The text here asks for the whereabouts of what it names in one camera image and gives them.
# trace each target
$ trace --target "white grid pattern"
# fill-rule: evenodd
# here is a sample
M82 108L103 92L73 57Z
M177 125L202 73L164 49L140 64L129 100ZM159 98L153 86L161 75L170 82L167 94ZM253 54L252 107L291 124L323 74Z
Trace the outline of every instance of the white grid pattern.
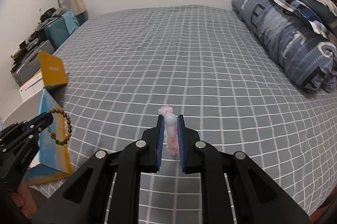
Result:
M86 22L57 51L76 170L98 149L122 150L164 105L222 152L245 151L309 214L336 185L337 96L306 94L235 13L203 6L120 11ZM139 223L201 223L200 178L164 147L142 174ZM38 186L46 196L62 181Z

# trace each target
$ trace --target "black bracket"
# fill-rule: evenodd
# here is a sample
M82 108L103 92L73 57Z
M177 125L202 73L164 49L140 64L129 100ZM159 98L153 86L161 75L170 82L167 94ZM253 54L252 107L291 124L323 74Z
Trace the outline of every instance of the black bracket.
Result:
M308 215L243 152L222 153L200 141L197 131L178 130L185 150L185 173L201 173L203 223L234 223L225 180L227 174L238 224L309 224Z
M16 190L39 151L39 133L53 123L53 115L42 113L30 121L14 123L0 132L0 181Z

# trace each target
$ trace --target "pink bead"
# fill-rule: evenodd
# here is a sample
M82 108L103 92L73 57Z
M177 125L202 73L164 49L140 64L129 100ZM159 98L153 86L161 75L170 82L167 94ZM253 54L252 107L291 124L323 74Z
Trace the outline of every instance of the pink bead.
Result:
M178 139L176 137L167 138L168 144L173 144L173 143L177 143L177 142L178 142Z
M171 106L168 106L168 105L164 105L163 107L161 107L159 110L158 110L158 114L159 115L167 115L168 113L173 113L173 108Z
M168 149L169 153L171 153L171 154L179 154L179 145L178 145L178 143L169 144L167 146L167 149Z

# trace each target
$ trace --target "metal screw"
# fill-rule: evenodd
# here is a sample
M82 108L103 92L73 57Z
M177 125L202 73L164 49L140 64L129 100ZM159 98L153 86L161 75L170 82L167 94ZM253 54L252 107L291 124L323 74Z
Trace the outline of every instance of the metal screw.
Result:
M144 140L138 140L136 142L136 146L139 147L139 148L145 147L145 145L146 145L146 141L144 141Z
M197 141L197 142L195 143L195 145L196 145L198 148L200 148L200 149L206 147L206 143L203 142L203 141Z
M242 152L237 152L237 153L235 154L235 157L236 157L237 159L242 160L242 159L245 159L246 155L245 155L244 153L242 153Z
M106 154L107 153L105 151L101 150L101 151L96 152L95 156L97 158L104 158L106 156Z

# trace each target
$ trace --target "white bead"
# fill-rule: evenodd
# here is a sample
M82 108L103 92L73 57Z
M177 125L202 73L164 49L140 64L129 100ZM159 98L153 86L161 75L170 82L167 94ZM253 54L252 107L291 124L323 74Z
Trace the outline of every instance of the white bead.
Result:
M166 114L164 120L167 125L177 125L177 118L173 113Z
M166 128L168 137L172 138L177 135L177 130L173 125L170 125Z

